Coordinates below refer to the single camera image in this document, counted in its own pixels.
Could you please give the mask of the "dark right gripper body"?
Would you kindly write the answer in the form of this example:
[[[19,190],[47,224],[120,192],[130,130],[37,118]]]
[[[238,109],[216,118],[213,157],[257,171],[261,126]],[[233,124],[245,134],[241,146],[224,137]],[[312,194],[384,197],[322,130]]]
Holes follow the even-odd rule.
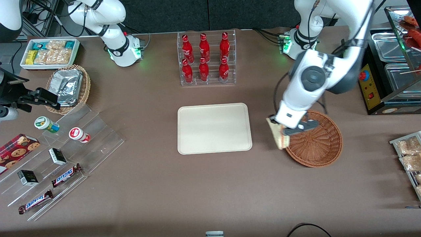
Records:
[[[24,83],[29,82],[27,78],[17,76],[1,68],[0,103],[3,106],[16,103],[20,96],[28,95],[29,90]]]

